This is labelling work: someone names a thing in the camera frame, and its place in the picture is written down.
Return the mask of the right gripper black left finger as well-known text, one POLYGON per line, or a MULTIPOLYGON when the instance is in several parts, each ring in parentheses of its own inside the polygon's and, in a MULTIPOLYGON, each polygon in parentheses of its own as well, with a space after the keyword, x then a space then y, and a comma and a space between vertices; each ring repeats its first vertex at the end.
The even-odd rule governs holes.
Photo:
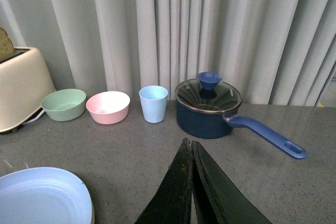
POLYGON ((189 139, 182 139, 154 197, 136 223, 190 223, 193 153, 189 139))

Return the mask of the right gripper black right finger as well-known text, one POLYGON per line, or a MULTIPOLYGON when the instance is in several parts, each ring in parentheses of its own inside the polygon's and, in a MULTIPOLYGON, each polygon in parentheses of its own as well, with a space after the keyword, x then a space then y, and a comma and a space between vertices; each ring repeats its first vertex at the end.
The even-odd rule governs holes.
POLYGON ((271 223, 235 186, 205 148, 192 142, 198 223, 271 223))

